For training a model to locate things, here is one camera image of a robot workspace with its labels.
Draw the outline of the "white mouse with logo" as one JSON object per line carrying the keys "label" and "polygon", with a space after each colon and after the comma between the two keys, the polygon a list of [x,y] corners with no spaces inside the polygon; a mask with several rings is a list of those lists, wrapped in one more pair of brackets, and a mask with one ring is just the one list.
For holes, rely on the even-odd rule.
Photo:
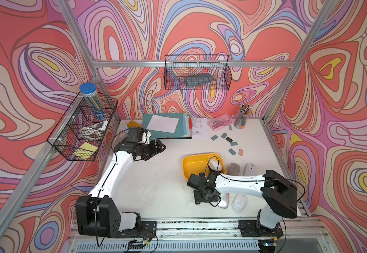
{"label": "white mouse with logo", "polygon": [[244,210],[245,206],[247,205],[247,202],[248,202],[247,195],[237,194],[232,202],[232,208],[237,212],[241,212]]}

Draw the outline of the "yellow storage box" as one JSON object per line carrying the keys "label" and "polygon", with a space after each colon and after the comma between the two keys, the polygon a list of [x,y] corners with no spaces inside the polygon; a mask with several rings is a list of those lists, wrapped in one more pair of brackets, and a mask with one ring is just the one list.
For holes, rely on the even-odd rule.
{"label": "yellow storage box", "polygon": [[189,177],[192,174],[198,175],[199,173],[204,172],[207,162],[209,161],[210,158],[216,161],[219,160],[220,172],[222,173],[226,172],[226,167],[224,165],[222,158],[216,153],[204,153],[204,154],[199,154],[199,155],[190,155],[190,156],[185,157],[182,160],[182,171],[183,171],[186,181],[189,180]]}

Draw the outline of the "white black mouse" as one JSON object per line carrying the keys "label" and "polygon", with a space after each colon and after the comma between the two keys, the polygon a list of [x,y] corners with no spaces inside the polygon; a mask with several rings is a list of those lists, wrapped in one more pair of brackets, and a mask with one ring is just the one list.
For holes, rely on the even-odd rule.
{"label": "white black mouse", "polygon": [[220,162],[216,159],[212,159],[209,161],[209,164],[208,164],[208,167],[209,167],[209,170],[210,171],[217,171],[217,172],[220,172],[222,167],[220,165]]}

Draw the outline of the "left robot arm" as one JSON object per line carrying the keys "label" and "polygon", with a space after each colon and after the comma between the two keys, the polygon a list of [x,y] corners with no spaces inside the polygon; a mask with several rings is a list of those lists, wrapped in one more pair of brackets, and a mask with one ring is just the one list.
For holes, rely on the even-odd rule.
{"label": "left robot arm", "polygon": [[76,202],[79,234],[120,238],[127,232],[141,230],[141,215],[131,211],[120,212],[114,197],[118,185],[135,161],[147,161],[165,150],[166,146],[160,140],[151,139],[148,130],[130,128],[127,136],[114,147],[112,160],[97,185]]}

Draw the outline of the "silver grey mouse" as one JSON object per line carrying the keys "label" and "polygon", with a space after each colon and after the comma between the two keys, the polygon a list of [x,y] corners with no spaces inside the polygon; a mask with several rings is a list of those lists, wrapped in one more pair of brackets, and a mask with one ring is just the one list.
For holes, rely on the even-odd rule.
{"label": "silver grey mouse", "polygon": [[230,202],[229,194],[220,195],[220,202],[218,203],[218,207],[222,209],[227,209]]}

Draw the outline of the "white round mouse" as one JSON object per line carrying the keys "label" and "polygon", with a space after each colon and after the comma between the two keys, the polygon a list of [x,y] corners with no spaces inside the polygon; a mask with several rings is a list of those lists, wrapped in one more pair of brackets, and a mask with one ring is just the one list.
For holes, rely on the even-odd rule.
{"label": "white round mouse", "polygon": [[245,177],[250,177],[253,175],[253,172],[256,170],[257,166],[253,163],[247,163],[244,169],[243,175]]}

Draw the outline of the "grey white mouse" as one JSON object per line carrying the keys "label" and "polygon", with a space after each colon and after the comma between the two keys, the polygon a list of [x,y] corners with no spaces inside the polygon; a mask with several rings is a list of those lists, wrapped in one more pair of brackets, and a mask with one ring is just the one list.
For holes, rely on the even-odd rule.
{"label": "grey white mouse", "polygon": [[237,163],[232,162],[229,166],[227,175],[229,176],[239,176],[240,174],[240,166]]}

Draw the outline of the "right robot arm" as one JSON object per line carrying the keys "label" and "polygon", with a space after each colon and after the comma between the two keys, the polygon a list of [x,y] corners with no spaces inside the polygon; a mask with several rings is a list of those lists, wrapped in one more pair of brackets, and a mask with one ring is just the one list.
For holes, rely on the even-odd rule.
{"label": "right robot arm", "polygon": [[266,205],[260,209],[257,219],[250,227],[240,225],[249,236],[270,236],[275,233],[279,222],[285,218],[295,219],[297,212],[297,187],[274,170],[258,176],[230,176],[212,169],[209,173],[191,174],[187,186],[194,190],[195,204],[221,201],[221,195],[249,195],[264,199]]}

